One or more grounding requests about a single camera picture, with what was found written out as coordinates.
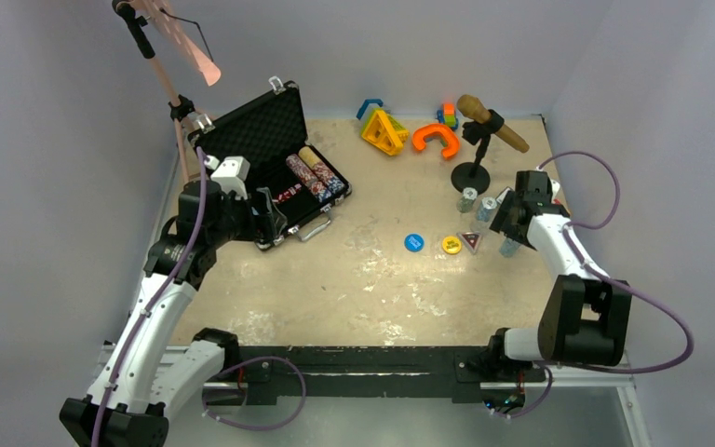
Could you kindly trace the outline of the light blue 10 chip stack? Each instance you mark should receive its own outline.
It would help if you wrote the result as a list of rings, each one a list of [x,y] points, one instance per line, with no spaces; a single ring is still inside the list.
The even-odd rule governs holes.
[[[497,200],[491,196],[484,197],[476,211],[476,220],[482,223],[489,223],[497,209]]]

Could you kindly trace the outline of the green 20 chip stack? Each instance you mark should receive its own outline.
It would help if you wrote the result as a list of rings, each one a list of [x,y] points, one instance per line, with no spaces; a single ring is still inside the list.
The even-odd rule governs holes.
[[[462,214],[471,212],[478,197],[479,193],[475,188],[465,187],[457,201],[456,209]]]

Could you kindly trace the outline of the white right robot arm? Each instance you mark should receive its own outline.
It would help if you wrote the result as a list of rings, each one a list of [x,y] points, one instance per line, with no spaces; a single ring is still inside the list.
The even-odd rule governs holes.
[[[503,328],[493,337],[485,365],[499,379],[522,362],[550,361],[610,367],[625,348],[631,295],[615,286],[584,254],[569,212],[540,170],[517,173],[490,225],[493,232],[536,251],[553,283],[534,328]]]

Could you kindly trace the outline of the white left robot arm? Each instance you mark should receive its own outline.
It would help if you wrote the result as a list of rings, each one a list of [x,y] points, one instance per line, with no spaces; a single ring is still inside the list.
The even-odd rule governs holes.
[[[241,194],[225,180],[184,186],[176,215],[148,251],[142,290],[111,357],[84,398],[62,404],[60,421],[77,445],[161,446],[206,379],[237,375],[236,336],[212,329],[167,370],[158,368],[177,322],[217,261],[217,249],[234,240],[253,242],[285,221],[266,187]]]

